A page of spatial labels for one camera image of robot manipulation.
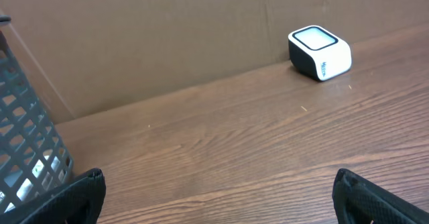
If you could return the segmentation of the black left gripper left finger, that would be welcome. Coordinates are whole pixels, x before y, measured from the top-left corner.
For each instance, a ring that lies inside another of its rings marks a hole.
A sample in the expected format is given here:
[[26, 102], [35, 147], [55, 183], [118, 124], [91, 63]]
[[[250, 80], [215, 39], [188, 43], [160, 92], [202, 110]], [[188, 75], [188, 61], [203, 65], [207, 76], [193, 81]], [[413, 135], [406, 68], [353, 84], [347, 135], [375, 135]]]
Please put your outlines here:
[[1, 224], [96, 223], [106, 195], [103, 172], [93, 168], [71, 182], [1, 215]]

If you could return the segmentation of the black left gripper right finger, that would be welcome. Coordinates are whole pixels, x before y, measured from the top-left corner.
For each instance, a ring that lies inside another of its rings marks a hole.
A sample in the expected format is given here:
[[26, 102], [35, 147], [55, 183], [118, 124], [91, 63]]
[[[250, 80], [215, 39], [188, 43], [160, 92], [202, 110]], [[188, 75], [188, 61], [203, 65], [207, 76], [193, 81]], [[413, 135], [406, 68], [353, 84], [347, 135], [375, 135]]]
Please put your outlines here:
[[340, 224], [427, 224], [428, 213], [354, 172], [338, 170], [332, 200]]

